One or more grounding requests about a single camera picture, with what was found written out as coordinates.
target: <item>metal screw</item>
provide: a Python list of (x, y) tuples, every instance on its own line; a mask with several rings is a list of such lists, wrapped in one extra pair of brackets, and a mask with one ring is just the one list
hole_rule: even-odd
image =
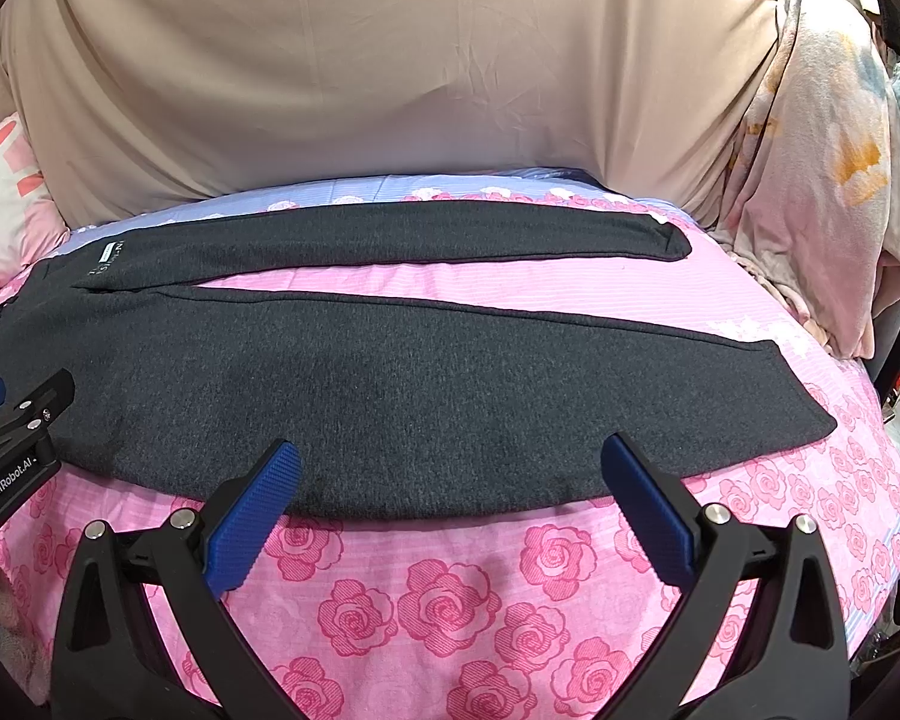
[(100, 538), (106, 533), (106, 522), (101, 519), (95, 519), (83, 529), (83, 534), (87, 538)]
[(722, 503), (711, 503), (703, 510), (703, 516), (714, 525), (722, 525), (730, 522), (730, 509), (727, 509)]
[(810, 517), (809, 514), (798, 514), (797, 522), (795, 524), (797, 525), (797, 530), (802, 533), (807, 533), (807, 535), (813, 533), (813, 531), (816, 531), (817, 529), (816, 522), (814, 522), (813, 517)]
[(193, 509), (177, 509), (170, 515), (170, 525), (173, 525), (178, 531), (189, 528), (196, 521), (197, 513)]

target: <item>rose pattern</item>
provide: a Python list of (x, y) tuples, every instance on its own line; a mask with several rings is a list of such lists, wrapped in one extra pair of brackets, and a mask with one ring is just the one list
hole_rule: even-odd
[(40, 528), (40, 533), (34, 541), (34, 571), (38, 574), (46, 574), (47, 569), (53, 565), (53, 528), (47, 523)]
[(807, 468), (807, 451), (802, 446), (796, 449), (788, 449), (780, 453), (780, 457), (787, 461), (791, 466), (799, 471), (806, 471)]
[(866, 568), (861, 568), (853, 575), (850, 584), (853, 587), (853, 605), (862, 613), (869, 613), (874, 601), (874, 576)]
[(597, 568), (590, 533), (556, 525), (533, 526), (524, 535), (520, 573), (551, 601), (565, 601)]
[(850, 436), (847, 436), (847, 454), (850, 455), (850, 459), (854, 461), (857, 466), (866, 465), (866, 452), (864, 452), (864, 448)]
[(451, 720), (526, 720), (537, 700), (522, 671), (471, 661), (447, 693), (447, 714)]
[(280, 575), (286, 581), (306, 581), (317, 570), (326, 570), (343, 555), (341, 526), (320, 525), (312, 517), (281, 517), (266, 537), (264, 552), (276, 559)]
[(890, 485), (887, 488), (887, 496), (890, 498), (890, 505), (893, 506), (893, 510), (900, 514), (900, 488), (896, 485)]
[(70, 528), (67, 531), (67, 538), (53, 551), (53, 565), (56, 567), (56, 573), (60, 579), (66, 579), (67, 574), (70, 573), (70, 566), (73, 564), (74, 555), (77, 554), (77, 545), (80, 543), (81, 535), (80, 528)]
[(703, 490), (706, 490), (706, 480), (709, 479), (711, 474), (702, 473), (697, 476), (691, 476), (689, 479), (683, 480), (683, 485), (687, 490), (690, 490), (693, 494), (702, 493)]
[(830, 447), (830, 462), (833, 464), (833, 469), (841, 476), (853, 476), (853, 472), (856, 470), (850, 462), (850, 458), (835, 446)]
[(368, 590), (356, 579), (334, 582), (330, 600), (317, 610), (317, 624), (343, 658), (384, 646), (398, 630), (389, 595)]
[(730, 479), (720, 480), (720, 501), (741, 522), (752, 522), (756, 514), (754, 497), (749, 490)]
[(664, 611), (673, 611), (680, 600), (680, 591), (676, 587), (665, 584), (660, 587), (660, 608)]
[(787, 477), (787, 482), (790, 484), (790, 498), (794, 504), (797, 504), (797, 508), (802, 512), (809, 512), (813, 508), (813, 485), (807, 481), (805, 476), (793, 473)]
[(845, 511), (851, 514), (857, 514), (860, 511), (860, 497), (853, 485), (837, 481), (837, 498), (840, 498), (840, 504)]
[(271, 669), (274, 679), (310, 720), (334, 720), (343, 710), (340, 684), (327, 679), (316, 658), (296, 658)]
[(871, 469), (871, 479), (884, 490), (888, 488), (890, 485), (890, 474), (887, 473), (884, 464), (876, 458), (871, 458), (869, 460), (869, 468)]
[(558, 610), (522, 603), (506, 608), (493, 649), (506, 665), (529, 674), (546, 668), (569, 641), (566, 620)]
[(7, 576), (10, 576), (10, 565), (10, 547), (5, 538), (0, 538), (0, 567)]
[(894, 533), (890, 539), (890, 552), (893, 553), (893, 565), (900, 567), (900, 533)]
[(43, 512), (47, 510), (47, 507), (50, 506), (50, 501), (53, 500), (53, 493), (56, 490), (56, 477), (52, 477), (46, 480), (42, 485), (40, 485), (39, 490), (36, 491), (31, 498), (29, 498), (29, 515), (34, 519), (39, 519), (39, 517), (43, 517)]
[(844, 535), (847, 537), (847, 549), (858, 562), (864, 562), (866, 557), (866, 536), (859, 525), (847, 523), (844, 527)]
[(620, 530), (613, 534), (613, 548), (617, 555), (624, 562), (629, 562), (638, 574), (646, 574), (650, 570), (647, 553), (643, 551), (643, 547), (636, 539), (634, 529), (629, 526), (629, 522), (626, 522), (626, 517), (622, 512), (617, 517), (617, 524), (620, 526)]
[(620, 650), (600, 637), (577, 645), (573, 658), (562, 661), (550, 678), (554, 710), (570, 717), (590, 717), (626, 680), (634, 666)]
[(650, 628), (643, 632), (640, 637), (640, 652), (645, 653), (650, 649), (650, 645), (653, 644), (653, 641), (656, 639), (658, 634), (660, 633), (661, 628), (658, 626), (656, 628)]
[(779, 469), (769, 461), (751, 461), (744, 468), (751, 479), (751, 490), (761, 503), (769, 504), (778, 512), (787, 498), (787, 485)]
[(820, 389), (817, 385), (811, 384), (810, 382), (803, 383), (804, 388), (809, 392), (810, 397), (818, 402), (823, 407), (823, 410), (830, 410), (830, 399), (826, 396), (826, 393)]
[(407, 589), (397, 601), (400, 625), (438, 658), (473, 646), (502, 605), (477, 565), (420, 560), (408, 570)]
[(724, 621), (720, 624), (720, 630), (717, 631), (713, 646), (710, 648), (709, 656), (711, 658), (719, 658), (720, 663), (724, 666), (730, 662), (730, 656), (733, 655), (733, 648), (737, 646), (737, 640), (740, 638), (745, 620), (746, 607), (740, 604), (731, 604), (724, 616)]
[(893, 576), (893, 565), (890, 564), (890, 550), (883, 541), (874, 540), (874, 549), (871, 550), (871, 571), (883, 584), (890, 581)]
[(817, 492), (817, 514), (818, 520), (834, 531), (842, 530), (847, 521), (840, 498), (826, 488), (820, 488)]
[(31, 601), (28, 566), (21, 565), (13, 572), (10, 586), (13, 590), (13, 603), (15, 603), (19, 613), (26, 614), (29, 611), (29, 602)]
[(853, 474), (853, 483), (866, 500), (873, 503), (876, 500), (876, 487), (874, 486), (874, 477), (869, 471), (855, 471)]
[(213, 690), (210, 689), (210, 685), (208, 685), (203, 672), (199, 669), (199, 666), (197, 666), (194, 654), (190, 651), (187, 651), (187, 654), (183, 656), (183, 662), (180, 664), (180, 671), (183, 672), (184, 683), (186, 683), (190, 692), (207, 701), (216, 702), (217, 698), (213, 694)]

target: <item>pillow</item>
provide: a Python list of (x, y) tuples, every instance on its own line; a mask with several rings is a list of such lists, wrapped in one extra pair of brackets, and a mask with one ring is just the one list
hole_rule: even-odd
[(0, 122), (0, 288), (69, 237), (13, 114)]

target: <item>bed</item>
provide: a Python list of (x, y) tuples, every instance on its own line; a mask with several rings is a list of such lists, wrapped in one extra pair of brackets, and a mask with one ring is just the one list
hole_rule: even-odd
[[(900, 457), (859, 362), (835, 360), (722, 249), (669, 203), (628, 199), (552, 173), (389, 176), (248, 191), (74, 231), (66, 253), (130, 228), (324, 204), (477, 199), (615, 210), (669, 220), (693, 251), (661, 264), (539, 263), (288, 269), (206, 285), (403, 296), (642, 320), (739, 341), (770, 338), (837, 419), (825, 440), (684, 480), (701, 503), (746, 522), (820, 524), (853, 651), (900, 572)], [(26, 272), (0, 292), (10, 298)], [(65, 467), (0, 531), (0, 567), (34, 636), (52, 648), (82, 528), (154, 527), (199, 502)], [(716, 685), (754, 586), (741, 584), (688, 698)], [(148, 593), (185, 685), (212, 698), (162, 591)], [(453, 720), (588, 717), (639, 661), (674, 608), (611, 498), (502, 517), (389, 523), (284, 517), (245, 584), (224, 596), (276, 680), (311, 718)], [(419, 675), (426, 673), (427, 680)]]

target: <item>beige curtain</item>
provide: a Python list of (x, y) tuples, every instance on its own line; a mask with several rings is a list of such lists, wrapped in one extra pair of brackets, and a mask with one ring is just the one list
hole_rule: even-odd
[(706, 221), (775, 37), (770, 0), (10, 0), (0, 62), (70, 225), (538, 165)]

